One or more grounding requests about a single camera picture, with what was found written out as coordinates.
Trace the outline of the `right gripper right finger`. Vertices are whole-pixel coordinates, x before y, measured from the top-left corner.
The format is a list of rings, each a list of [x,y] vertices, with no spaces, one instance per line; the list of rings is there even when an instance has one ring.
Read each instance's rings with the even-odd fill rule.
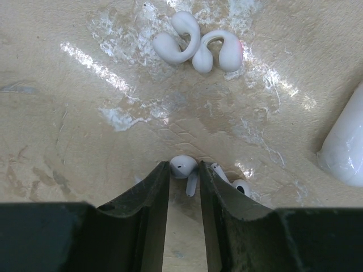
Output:
[[[269,209],[200,163],[209,271],[361,271],[362,210]]]

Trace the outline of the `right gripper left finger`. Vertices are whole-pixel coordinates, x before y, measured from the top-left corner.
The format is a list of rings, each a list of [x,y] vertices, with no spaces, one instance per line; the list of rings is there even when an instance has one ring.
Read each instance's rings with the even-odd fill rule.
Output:
[[[2,271],[161,271],[170,165],[95,207],[1,204]]]

